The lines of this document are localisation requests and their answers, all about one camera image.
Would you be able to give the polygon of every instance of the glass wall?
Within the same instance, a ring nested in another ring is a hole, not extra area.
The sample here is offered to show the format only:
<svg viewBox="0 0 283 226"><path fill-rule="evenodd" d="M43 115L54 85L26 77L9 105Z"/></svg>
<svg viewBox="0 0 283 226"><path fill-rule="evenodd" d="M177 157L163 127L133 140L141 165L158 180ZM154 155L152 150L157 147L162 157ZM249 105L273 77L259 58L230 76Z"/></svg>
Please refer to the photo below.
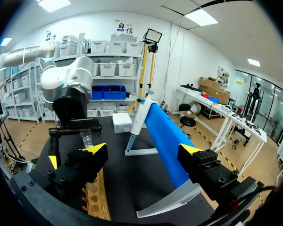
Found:
<svg viewBox="0 0 283 226"><path fill-rule="evenodd" d="M259 83L262 102L254 123L280 144L280 138L283 136L283 89L252 74L236 71L235 76L237 80L243 81L243 84L241 85L241 82L237 83L240 86L233 84L231 96L235 98L234 105L244 111L248 92L253 93L257 87L256 83Z"/></svg>

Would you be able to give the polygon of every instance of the black stool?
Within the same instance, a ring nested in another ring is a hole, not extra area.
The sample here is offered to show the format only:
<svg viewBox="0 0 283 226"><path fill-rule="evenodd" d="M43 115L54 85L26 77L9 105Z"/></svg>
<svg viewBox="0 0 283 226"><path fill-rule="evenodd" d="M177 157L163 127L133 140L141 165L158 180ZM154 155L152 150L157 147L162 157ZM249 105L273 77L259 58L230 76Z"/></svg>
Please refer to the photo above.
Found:
<svg viewBox="0 0 283 226"><path fill-rule="evenodd" d="M189 111L191 106L189 104L181 104L179 105L179 122L182 124L180 128L186 126L184 133L187 131L188 127L194 127L196 125L196 121L188 116L181 117L181 112Z"/></svg>

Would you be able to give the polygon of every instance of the blue foam roll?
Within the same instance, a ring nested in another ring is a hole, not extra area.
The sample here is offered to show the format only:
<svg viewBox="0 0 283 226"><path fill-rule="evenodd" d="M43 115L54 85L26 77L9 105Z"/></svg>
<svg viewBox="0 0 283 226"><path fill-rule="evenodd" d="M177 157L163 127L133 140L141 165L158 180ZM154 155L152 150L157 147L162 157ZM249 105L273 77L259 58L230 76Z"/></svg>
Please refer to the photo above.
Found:
<svg viewBox="0 0 283 226"><path fill-rule="evenodd" d="M178 146L179 144L195 146L157 104L151 105L145 122L176 189L189 179L177 160Z"/></svg>

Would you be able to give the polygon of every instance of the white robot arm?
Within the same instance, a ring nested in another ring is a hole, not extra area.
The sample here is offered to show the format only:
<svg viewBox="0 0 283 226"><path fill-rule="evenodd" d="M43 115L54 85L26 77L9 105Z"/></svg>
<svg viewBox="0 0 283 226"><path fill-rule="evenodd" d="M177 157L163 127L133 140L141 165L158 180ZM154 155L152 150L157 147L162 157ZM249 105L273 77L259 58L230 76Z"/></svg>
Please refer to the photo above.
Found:
<svg viewBox="0 0 283 226"><path fill-rule="evenodd" d="M40 58L44 101L50 110L66 121L86 118L87 103L92 94L93 61L85 56L72 64L57 67L53 61L55 45L45 43L0 55L0 89L6 84L6 69Z"/></svg>

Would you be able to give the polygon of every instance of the white table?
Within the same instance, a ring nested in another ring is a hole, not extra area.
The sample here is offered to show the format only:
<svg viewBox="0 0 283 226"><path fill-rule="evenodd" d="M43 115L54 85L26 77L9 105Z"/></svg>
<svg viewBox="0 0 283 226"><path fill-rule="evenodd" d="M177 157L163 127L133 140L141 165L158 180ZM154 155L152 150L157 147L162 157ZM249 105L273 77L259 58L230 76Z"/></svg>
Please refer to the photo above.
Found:
<svg viewBox="0 0 283 226"><path fill-rule="evenodd" d="M174 114L175 112L177 112L178 110L174 110L175 106L178 102L178 94L179 93L183 93L184 95L187 95L188 97L190 97L191 99L197 101L198 103L208 107L209 109L214 110L215 112L217 112L218 114L220 114L221 116L225 117L225 120L222 124L222 127L220 129L220 131L215 131L213 130L210 126L208 126L206 123L204 123L203 121L201 121L199 118L197 119L197 121L203 125L205 128L207 128L209 131L211 131L214 135L216 135L216 139L214 141L214 143L211 146L211 150L213 150L214 148L217 147L217 143L220 141L220 139L222 138L222 140L224 140L225 135L223 136L223 134L225 134L225 132L227 132L229 130L229 117L231 115L230 112L226 112L223 111L221 108L218 108L216 106L213 105L213 102L200 96L200 92L191 90L191 89L187 89L184 87L177 87L176 88L176 95L175 95L175 100L173 100L173 105L172 105L172 114Z"/></svg>
<svg viewBox="0 0 283 226"><path fill-rule="evenodd" d="M200 104L213 109L215 112L217 112L218 114L220 114L221 116L225 117L225 120L223 122L223 125L220 129L220 131L216 132L214 131L210 126L208 126L207 124L205 124L204 122L202 122L200 119L197 119L197 121L202 124L205 128L207 128L209 131L211 131L213 134L215 134L217 137L214 141L214 143L211 146L211 150L215 149L215 152L218 152L220 149L222 149L225 144L227 143L228 139L230 138L233 129L235 127L235 125L239 125L240 127L244 128L246 131L248 131L251 135L255 136L258 140L259 143L257 145L257 147L255 148L255 150L253 151L253 153L250 155L250 157L247 159L247 161L244 163L242 169L240 170L240 174L243 173L246 168L252 163L252 161L255 159L255 157L258 155L258 153L260 152L262 146L264 143L267 142L267 135L266 132L264 132L262 129L259 129L261 135L259 133L257 133L254 128L250 128L246 125L246 123L244 122L245 119L240 119L242 120L242 122L238 119L238 117L234 117L233 115L235 114L234 112L225 112L222 109L212 105L211 101L207 100L204 97L200 97L199 96L199 92L193 91L191 89L186 89L183 87L177 87L176 88L176 96L175 96L175 100L173 101L173 106L172 106L172 114L174 114L174 108L176 106L176 103L178 101L177 97L178 97L178 93L183 93L185 95L187 95L188 97L190 97L191 99L199 102ZM230 129L230 126L232 125L232 123L234 122L234 126L230 132L230 134L227 136L228 131Z"/></svg>

